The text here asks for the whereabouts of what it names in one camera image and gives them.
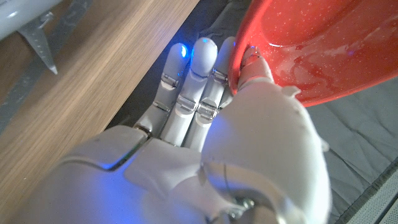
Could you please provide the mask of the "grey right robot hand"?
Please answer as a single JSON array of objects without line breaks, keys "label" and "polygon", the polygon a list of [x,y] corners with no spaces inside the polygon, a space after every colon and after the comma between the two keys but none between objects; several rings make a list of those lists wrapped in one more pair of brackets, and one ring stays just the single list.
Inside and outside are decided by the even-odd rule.
[{"label": "grey right robot hand", "polygon": [[175,44],[153,103],[67,154],[12,223],[326,223],[324,153],[296,86],[258,49],[227,95],[234,38]]}]

